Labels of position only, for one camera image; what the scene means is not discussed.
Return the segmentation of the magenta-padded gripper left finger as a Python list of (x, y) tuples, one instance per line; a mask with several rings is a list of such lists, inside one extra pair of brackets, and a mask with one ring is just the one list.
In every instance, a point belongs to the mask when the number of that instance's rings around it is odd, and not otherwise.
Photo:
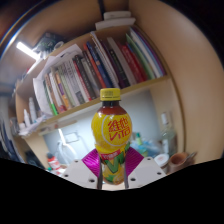
[(101, 190), (102, 168), (97, 150), (93, 149), (81, 160), (74, 160), (62, 177), (81, 187)]

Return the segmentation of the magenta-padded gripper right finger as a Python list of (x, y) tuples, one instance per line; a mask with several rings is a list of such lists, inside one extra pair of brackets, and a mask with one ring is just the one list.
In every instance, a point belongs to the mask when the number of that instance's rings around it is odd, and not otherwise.
[(143, 187), (165, 177), (166, 174), (152, 157), (143, 157), (130, 147), (124, 164), (124, 185), (126, 189)]

